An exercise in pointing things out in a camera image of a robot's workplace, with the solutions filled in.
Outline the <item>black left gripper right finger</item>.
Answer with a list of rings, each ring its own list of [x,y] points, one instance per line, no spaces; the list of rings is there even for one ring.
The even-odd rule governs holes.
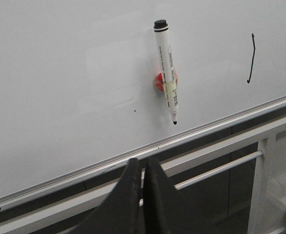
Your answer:
[[[147,234],[219,233],[187,204],[154,157],[148,159],[145,168],[143,210]]]

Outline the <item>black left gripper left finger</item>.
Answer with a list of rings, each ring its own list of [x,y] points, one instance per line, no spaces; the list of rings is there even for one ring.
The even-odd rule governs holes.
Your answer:
[[[141,190],[139,161],[131,158],[105,200],[71,234],[135,234]]]

